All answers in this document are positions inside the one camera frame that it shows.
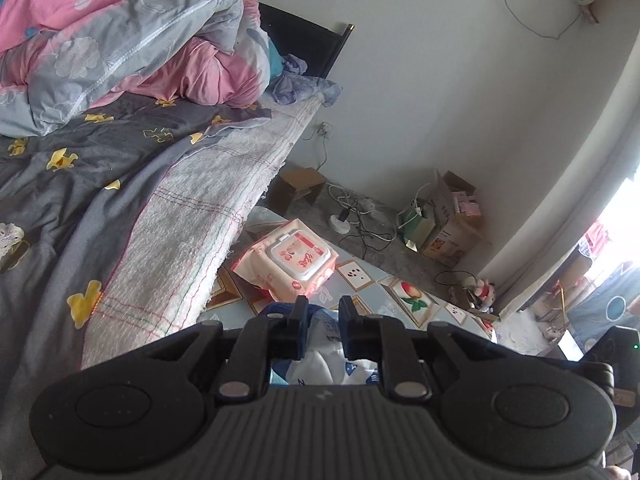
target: white wall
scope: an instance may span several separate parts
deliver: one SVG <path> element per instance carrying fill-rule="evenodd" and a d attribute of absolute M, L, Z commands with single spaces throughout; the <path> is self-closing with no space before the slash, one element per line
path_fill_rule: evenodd
<path fill-rule="evenodd" d="M 344 92 L 317 116 L 336 130 L 322 172 L 398 208 L 432 167 L 466 178 L 492 243 L 463 266 L 498 281 L 519 261 L 508 242 L 598 119 L 640 20 L 636 0 L 598 0 L 601 25 L 581 18 L 554 41 L 519 25 L 503 0 L 261 1 L 338 32 L 356 25 L 330 74 Z M 547 35 L 577 13 L 572 0 L 509 1 Z M 289 159 L 316 166 L 319 139 L 300 141 Z M 523 254 L 542 239 L 532 236 Z"/>
<path fill-rule="evenodd" d="M 344 86 L 318 121 L 335 126 L 322 172 L 396 207 L 428 168 L 482 184 L 532 118 L 561 64 L 563 44 L 537 38 L 502 0 L 262 0 L 341 32 L 356 29 L 330 77 Z M 571 0 L 510 0 L 543 34 L 575 17 Z M 316 166 L 320 143 L 290 160 Z"/>
<path fill-rule="evenodd" d="M 620 76 L 638 36 L 640 0 L 597 0 L 594 12 L 600 25 L 577 31 L 545 106 L 479 191 L 492 245 L 477 246 L 461 268 L 501 283 L 533 257 L 623 132 L 638 100 L 636 77 Z"/>

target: round pad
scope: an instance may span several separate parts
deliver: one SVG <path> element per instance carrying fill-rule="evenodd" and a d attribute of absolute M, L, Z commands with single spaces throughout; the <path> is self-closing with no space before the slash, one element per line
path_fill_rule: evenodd
<path fill-rule="evenodd" d="M 128 384 L 108 384 L 84 394 L 76 404 L 80 419 L 96 428 L 120 428 L 136 423 L 151 407 L 151 398 Z"/>
<path fill-rule="evenodd" d="M 494 409 L 514 426 L 550 428 L 566 419 L 569 402 L 560 392 L 544 386 L 519 384 L 499 392 Z"/>
<path fill-rule="evenodd" d="M 204 423 L 202 395 L 174 362 L 118 359 L 51 385 L 31 409 L 31 433 L 56 462 L 92 472 L 148 466 Z"/>
<path fill-rule="evenodd" d="M 584 463 L 615 425 L 613 404 L 593 383 L 524 357 L 469 362 L 444 392 L 440 415 L 463 449 L 525 470 Z"/>

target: metal screw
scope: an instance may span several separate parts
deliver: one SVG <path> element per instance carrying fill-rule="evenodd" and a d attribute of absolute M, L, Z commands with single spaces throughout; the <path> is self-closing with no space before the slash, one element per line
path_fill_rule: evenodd
<path fill-rule="evenodd" d="M 415 383 L 413 381 L 405 381 L 396 384 L 394 391 L 397 396 L 405 399 L 419 399 L 427 394 L 427 388 L 424 384 Z"/>
<path fill-rule="evenodd" d="M 251 388 L 248 384 L 241 381 L 229 381 L 222 384 L 218 388 L 220 395 L 225 397 L 246 397 L 251 392 Z"/>

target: stuffed toy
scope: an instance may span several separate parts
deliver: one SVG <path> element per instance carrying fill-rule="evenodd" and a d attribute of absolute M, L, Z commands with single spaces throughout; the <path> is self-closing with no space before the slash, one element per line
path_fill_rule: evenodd
<path fill-rule="evenodd" d="M 477 299 L 476 308 L 487 312 L 495 301 L 495 285 L 486 280 L 476 280 L 473 276 L 465 278 L 461 285 L 469 290 Z"/>

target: gray blanket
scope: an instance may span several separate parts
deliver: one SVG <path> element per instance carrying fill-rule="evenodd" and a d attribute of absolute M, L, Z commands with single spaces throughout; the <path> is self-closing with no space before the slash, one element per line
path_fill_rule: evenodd
<path fill-rule="evenodd" d="M 0 258 L 3 478 L 44 466 L 28 429 L 31 404 L 79 369 L 82 325 L 159 180 L 181 157 L 270 115 L 124 94 L 50 136 L 0 136 L 0 222 L 25 233 Z"/>

